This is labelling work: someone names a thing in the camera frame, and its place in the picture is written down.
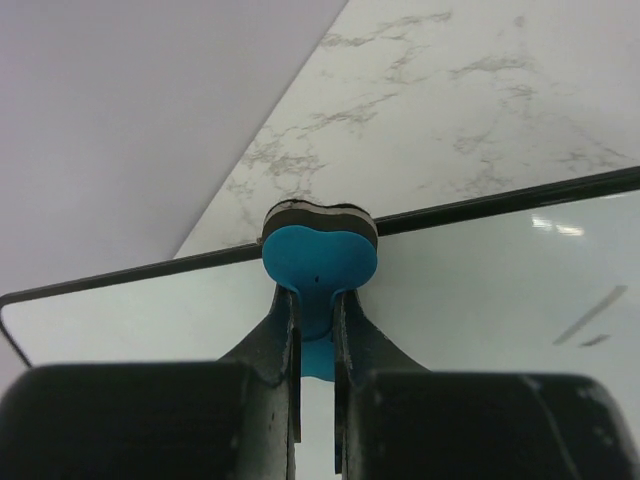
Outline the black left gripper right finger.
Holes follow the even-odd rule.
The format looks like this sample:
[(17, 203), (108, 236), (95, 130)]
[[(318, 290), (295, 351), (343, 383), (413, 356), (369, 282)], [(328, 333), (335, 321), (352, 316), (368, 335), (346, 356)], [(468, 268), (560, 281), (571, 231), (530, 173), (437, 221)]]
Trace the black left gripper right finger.
[(346, 292), (333, 313), (335, 470), (344, 479), (631, 479), (635, 445), (594, 379), (433, 372)]

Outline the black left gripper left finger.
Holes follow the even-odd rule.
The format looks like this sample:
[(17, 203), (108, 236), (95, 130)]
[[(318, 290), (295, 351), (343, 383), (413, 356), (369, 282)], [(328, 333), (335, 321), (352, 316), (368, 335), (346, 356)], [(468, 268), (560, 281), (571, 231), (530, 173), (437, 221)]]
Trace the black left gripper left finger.
[(295, 295), (207, 362), (32, 368), (1, 402), (5, 479), (291, 479), (300, 438)]

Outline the white whiteboard black frame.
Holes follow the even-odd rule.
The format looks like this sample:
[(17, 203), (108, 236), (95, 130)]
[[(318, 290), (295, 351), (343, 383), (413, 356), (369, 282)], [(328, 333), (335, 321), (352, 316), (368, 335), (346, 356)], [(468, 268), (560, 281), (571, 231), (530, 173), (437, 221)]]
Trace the white whiteboard black frame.
[[(639, 171), (631, 167), (378, 222), (359, 300), (437, 370), (639, 377)], [(246, 244), (5, 296), (29, 365), (204, 360), (267, 313), (276, 283)]]

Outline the blue whiteboard eraser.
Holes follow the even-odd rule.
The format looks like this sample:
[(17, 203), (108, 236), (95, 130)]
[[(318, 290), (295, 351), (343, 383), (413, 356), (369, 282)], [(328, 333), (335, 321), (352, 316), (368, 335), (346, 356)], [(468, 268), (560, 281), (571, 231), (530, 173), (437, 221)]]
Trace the blue whiteboard eraser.
[(332, 382), (334, 305), (340, 294), (365, 285), (377, 269), (373, 218), (353, 204), (284, 200), (267, 212), (260, 244), (269, 277), (298, 299), (301, 375)]

